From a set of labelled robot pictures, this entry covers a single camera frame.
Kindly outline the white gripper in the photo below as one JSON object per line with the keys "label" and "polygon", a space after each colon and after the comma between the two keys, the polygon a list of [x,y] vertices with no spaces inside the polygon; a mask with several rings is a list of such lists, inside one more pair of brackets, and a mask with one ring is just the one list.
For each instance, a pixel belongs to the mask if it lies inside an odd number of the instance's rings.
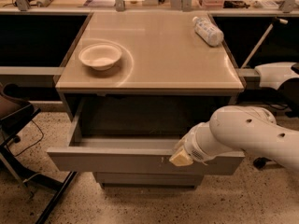
{"label": "white gripper", "polygon": [[174,147],[174,154],[169,161],[177,167],[192,165],[195,161],[206,163],[214,159],[207,155],[197,144],[194,132],[185,134]]}

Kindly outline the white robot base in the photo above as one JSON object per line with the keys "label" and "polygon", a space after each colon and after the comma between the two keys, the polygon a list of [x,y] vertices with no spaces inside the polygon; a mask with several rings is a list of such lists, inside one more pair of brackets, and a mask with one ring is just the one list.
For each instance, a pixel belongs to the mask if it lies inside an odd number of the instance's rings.
{"label": "white robot base", "polygon": [[261,88],[278,90],[286,81],[299,78],[299,63],[280,62],[266,63],[254,68],[260,77]]}

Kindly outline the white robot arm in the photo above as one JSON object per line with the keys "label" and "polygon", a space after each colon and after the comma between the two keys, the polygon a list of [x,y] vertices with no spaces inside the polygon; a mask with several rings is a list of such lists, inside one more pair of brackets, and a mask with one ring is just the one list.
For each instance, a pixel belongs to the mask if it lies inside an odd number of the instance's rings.
{"label": "white robot arm", "polygon": [[231,151],[244,151],[299,171],[299,132],[277,125],[270,111],[256,106],[227,105],[208,122],[193,126],[175,145],[176,166],[205,163]]}

